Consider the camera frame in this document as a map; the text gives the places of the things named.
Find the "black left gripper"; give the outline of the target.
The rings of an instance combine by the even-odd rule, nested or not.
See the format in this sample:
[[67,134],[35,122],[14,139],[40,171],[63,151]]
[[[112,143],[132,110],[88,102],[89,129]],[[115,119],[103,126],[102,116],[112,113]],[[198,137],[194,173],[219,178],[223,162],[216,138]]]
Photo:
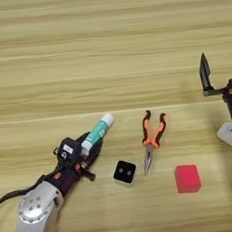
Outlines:
[[[75,144],[80,145],[87,138],[88,134],[89,132],[82,134],[75,140]],[[96,176],[87,169],[89,169],[99,157],[102,145],[103,139],[101,138],[92,146],[88,155],[82,153],[82,164],[78,161],[71,163],[66,161],[58,162],[56,168],[48,175],[45,175],[45,180],[57,188],[62,196],[66,196],[75,183],[80,181],[83,177],[86,177],[93,182]]]

